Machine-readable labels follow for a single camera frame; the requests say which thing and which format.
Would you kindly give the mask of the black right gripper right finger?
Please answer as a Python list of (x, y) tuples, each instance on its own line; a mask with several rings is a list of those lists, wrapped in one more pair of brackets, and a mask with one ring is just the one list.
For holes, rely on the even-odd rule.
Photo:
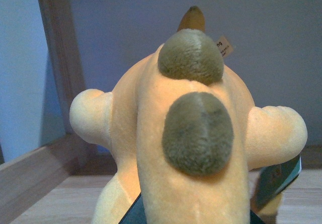
[(301, 157), (262, 168), (251, 197), (250, 223), (276, 223), (283, 191), (299, 176)]

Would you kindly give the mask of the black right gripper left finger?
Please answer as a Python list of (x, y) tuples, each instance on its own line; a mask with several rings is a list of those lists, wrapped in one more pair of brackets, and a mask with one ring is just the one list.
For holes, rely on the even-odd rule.
[(147, 224), (141, 193), (121, 218), (120, 224)]

